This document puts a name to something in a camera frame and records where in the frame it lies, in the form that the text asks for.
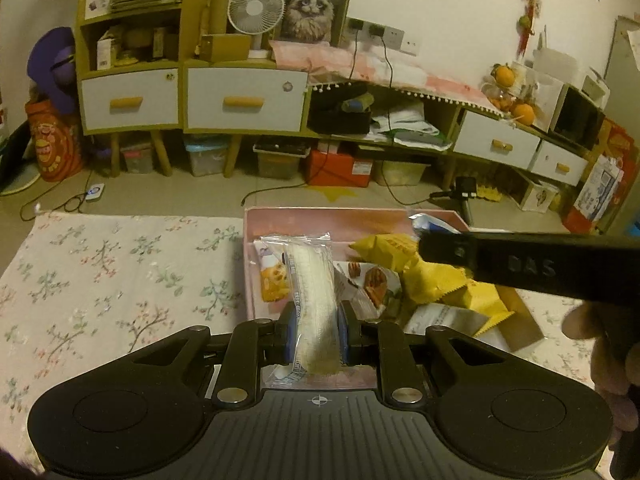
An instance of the human hand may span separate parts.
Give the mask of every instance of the human hand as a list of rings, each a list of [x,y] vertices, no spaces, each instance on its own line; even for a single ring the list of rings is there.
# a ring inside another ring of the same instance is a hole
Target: human hand
[[[615,444],[623,431],[638,427],[638,410],[626,393],[631,384],[640,386],[640,342],[631,348],[624,363],[618,361],[611,353],[595,308],[589,303],[583,303],[565,316],[562,332],[570,339],[596,338],[591,353],[591,380],[613,414],[614,430],[609,444]]]

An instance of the wall socket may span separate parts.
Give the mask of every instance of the wall socket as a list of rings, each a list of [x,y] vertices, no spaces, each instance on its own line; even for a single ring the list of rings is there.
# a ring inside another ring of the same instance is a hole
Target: wall socket
[[[356,30],[350,26],[351,18],[347,18],[344,24],[344,30],[342,37],[340,38],[340,46],[348,46],[351,41],[356,38]],[[371,25],[375,25],[384,30],[382,37],[385,40],[386,47],[390,50],[400,50],[402,47],[402,38],[404,38],[404,31],[398,28],[387,27],[386,25],[380,25],[379,23],[365,22],[362,20],[362,30],[358,30],[358,42],[370,43],[374,45],[382,46],[382,40],[378,36],[372,36],[369,33]]]
[[[405,34],[402,38],[402,44],[399,50],[405,54],[417,56],[420,53],[420,43],[420,38],[418,38],[418,36]]]

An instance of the black plug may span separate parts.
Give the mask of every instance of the black plug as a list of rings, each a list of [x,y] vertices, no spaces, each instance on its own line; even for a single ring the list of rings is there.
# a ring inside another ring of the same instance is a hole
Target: black plug
[[[364,28],[364,22],[362,20],[356,20],[355,18],[349,18],[349,28],[351,30],[362,30]]]
[[[383,27],[382,25],[370,25],[369,26],[369,35],[370,36],[377,36],[379,38],[382,38],[382,36],[385,35],[385,27]]]

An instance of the silver bolt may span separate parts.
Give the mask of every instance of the silver bolt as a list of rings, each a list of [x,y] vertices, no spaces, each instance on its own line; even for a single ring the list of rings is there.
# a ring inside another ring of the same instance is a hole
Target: silver bolt
[[[414,404],[422,399],[422,393],[415,388],[398,388],[391,394],[396,402],[401,404]]]
[[[242,402],[248,396],[248,393],[242,388],[224,388],[218,392],[218,399],[229,404]]]

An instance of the white drawer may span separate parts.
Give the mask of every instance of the white drawer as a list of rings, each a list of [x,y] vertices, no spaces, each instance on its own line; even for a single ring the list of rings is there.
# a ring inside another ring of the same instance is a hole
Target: white drawer
[[[191,68],[187,128],[298,132],[306,73],[261,68]]]
[[[587,167],[587,161],[551,142],[543,140],[534,155],[529,171],[575,186]]]
[[[509,124],[467,112],[453,151],[526,170],[539,142],[535,135]]]
[[[178,124],[178,69],[107,75],[82,81],[86,129]]]

